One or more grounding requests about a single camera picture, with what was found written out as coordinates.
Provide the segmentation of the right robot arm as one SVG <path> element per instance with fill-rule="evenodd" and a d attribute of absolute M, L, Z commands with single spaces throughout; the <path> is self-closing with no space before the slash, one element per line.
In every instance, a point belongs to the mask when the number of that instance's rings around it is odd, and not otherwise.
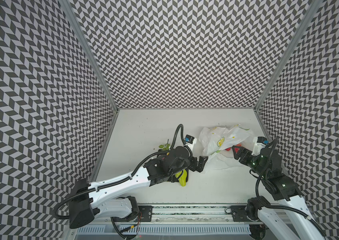
<path fill-rule="evenodd" d="M 262 222 L 278 240 L 325 240 L 298 184 L 283 173 L 278 138 L 257 138 L 252 151 L 232 146 L 234 158 L 256 174 L 254 198 L 248 199 L 247 218 Z"/>

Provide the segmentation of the white plastic bag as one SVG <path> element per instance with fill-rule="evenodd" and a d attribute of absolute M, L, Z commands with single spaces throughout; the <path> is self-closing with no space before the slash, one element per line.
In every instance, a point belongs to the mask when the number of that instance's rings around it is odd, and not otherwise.
<path fill-rule="evenodd" d="M 234 159 L 232 149 L 225 149 L 241 144 L 251 150 L 254 147 L 255 135 L 251 129 L 240 125 L 231 128 L 214 127 L 203 128 L 198 142 L 203 146 L 202 155 L 209 157 L 203 173 L 211 171 L 231 171 L 242 167 L 238 160 Z"/>

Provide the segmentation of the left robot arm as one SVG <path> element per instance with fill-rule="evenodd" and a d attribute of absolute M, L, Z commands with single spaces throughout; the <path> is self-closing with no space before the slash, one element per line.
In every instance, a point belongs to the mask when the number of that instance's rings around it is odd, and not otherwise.
<path fill-rule="evenodd" d="M 97 217 L 133 220 L 139 213 L 134 197 L 124 194 L 147 188 L 172 178 L 180 179 L 189 171 L 202 172 L 207 156 L 194 157 L 191 146 L 195 138 L 184 135 L 184 126 L 178 125 L 168 150 L 160 150 L 145 157 L 127 174 L 100 182 L 77 181 L 70 195 L 56 204 L 51 215 L 68 220 L 70 229 L 78 229 Z"/>

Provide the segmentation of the green fake fruit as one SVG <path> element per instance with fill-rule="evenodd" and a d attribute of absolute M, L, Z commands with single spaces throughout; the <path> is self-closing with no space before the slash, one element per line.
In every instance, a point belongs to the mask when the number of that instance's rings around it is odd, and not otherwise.
<path fill-rule="evenodd" d="M 175 178 L 178 180 L 178 182 L 180 183 L 182 187 L 186 186 L 187 177 L 188 177 L 188 173 L 186 170 L 182 170 L 181 172 L 178 172 L 177 174 L 175 174 Z"/>

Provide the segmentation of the yellow fake pear with leaves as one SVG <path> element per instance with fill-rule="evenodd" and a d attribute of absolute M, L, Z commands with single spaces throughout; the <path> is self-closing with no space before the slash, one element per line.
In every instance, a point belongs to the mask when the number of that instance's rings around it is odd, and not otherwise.
<path fill-rule="evenodd" d="M 169 151 L 171 149 L 171 144 L 169 143 L 169 140 L 165 144 L 159 145 L 158 151 L 163 152 L 163 151 Z"/>

